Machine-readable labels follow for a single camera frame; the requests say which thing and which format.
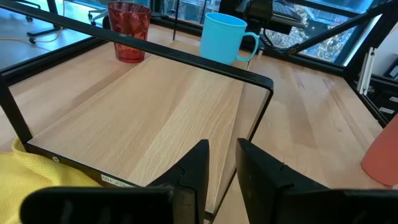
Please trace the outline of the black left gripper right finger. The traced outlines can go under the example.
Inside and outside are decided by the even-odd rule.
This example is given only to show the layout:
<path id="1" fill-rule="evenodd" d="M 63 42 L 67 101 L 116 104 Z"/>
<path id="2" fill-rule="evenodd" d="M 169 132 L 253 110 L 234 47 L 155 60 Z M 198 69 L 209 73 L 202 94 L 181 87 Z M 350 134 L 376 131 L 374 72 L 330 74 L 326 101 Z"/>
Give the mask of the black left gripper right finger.
<path id="1" fill-rule="evenodd" d="M 250 223 L 397 223 L 397 191 L 329 189 L 244 138 L 236 170 Z"/>

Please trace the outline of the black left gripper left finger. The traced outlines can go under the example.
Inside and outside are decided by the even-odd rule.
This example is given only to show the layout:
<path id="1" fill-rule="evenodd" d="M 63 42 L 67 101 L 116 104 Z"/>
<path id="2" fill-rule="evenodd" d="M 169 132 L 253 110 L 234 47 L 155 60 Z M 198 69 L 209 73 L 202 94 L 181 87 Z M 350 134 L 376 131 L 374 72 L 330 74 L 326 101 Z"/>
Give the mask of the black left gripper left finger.
<path id="1" fill-rule="evenodd" d="M 47 187 L 22 202 L 22 223 L 203 223 L 210 146 L 198 141 L 147 187 Z"/>

